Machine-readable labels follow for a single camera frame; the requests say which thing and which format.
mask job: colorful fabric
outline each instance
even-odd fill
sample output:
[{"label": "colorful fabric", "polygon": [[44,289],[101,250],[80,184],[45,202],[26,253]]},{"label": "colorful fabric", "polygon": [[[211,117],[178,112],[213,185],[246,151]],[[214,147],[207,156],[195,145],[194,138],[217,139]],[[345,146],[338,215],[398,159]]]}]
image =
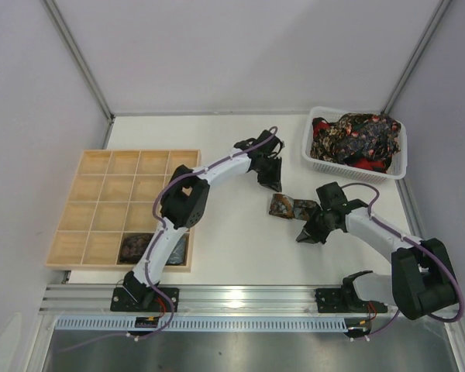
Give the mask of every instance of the colorful fabric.
[{"label": "colorful fabric", "polygon": [[349,113],[333,123],[312,121],[314,159],[384,172],[400,148],[401,124],[384,113]]},{"label": "colorful fabric", "polygon": [[308,221],[317,202],[313,200],[293,199],[283,194],[273,194],[269,215],[282,219],[300,219]]}]

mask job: cloth in tray compartment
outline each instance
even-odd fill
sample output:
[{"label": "cloth in tray compartment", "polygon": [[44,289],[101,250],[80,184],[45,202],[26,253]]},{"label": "cloth in tray compartment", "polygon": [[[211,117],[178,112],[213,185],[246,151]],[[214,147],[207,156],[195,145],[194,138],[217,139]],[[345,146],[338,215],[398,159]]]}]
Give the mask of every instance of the cloth in tray compartment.
[{"label": "cloth in tray compartment", "polygon": [[[122,246],[119,254],[120,264],[137,264],[143,254],[145,253],[148,244],[153,237],[153,234],[136,234],[126,237],[122,241]],[[167,265],[182,265],[186,261],[186,246],[188,239],[182,236],[177,242],[174,250],[172,251]]]}]

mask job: black clamp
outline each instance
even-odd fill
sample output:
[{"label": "black clamp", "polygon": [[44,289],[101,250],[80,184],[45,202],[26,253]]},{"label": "black clamp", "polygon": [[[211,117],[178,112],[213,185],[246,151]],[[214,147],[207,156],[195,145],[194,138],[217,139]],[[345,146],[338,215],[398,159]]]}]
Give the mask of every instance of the black clamp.
[{"label": "black clamp", "polygon": [[336,229],[347,233],[346,215],[354,209],[367,207],[360,199],[348,201],[337,182],[317,189],[320,206],[317,206],[303,230],[296,238],[299,243],[325,244],[329,234]]},{"label": "black clamp", "polygon": [[[236,149],[248,150],[252,146],[267,140],[272,136],[268,130],[264,130],[258,138],[249,138],[240,141],[234,145]],[[282,191],[281,186],[281,165],[282,158],[277,157],[284,148],[284,142],[276,136],[259,148],[247,153],[251,159],[250,169],[248,171],[257,172],[257,181],[265,188],[276,192]]]}]

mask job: metal plate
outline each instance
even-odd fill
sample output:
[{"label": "metal plate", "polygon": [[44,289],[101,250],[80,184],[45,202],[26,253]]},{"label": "metal plate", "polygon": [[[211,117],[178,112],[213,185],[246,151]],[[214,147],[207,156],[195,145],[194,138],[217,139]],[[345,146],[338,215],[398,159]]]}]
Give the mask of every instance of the metal plate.
[{"label": "metal plate", "polygon": [[375,307],[377,314],[386,314],[388,307],[377,301],[361,301],[361,307],[353,307],[348,309],[348,305],[343,300],[341,288],[317,288],[315,290],[315,298],[317,301],[317,310],[321,314],[346,314],[348,312],[356,314],[367,314],[369,312],[367,303],[371,302]]},{"label": "metal plate", "polygon": [[428,319],[399,319],[369,343],[327,332],[162,332],[89,343],[107,333],[56,330],[44,372],[458,371],[444,326]]}]

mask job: floral cloth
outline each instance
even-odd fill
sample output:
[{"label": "floral cloth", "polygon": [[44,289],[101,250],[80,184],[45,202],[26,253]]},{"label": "floral cloth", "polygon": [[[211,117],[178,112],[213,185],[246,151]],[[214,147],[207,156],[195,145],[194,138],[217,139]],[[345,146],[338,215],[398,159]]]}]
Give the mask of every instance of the floral cloth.
[{"label": "floral cloth", "polygon": [[400,150],[401,124],[384,113],[349,113],[333,123],[315,118],[312,126],[314,159],[385,172]]}]

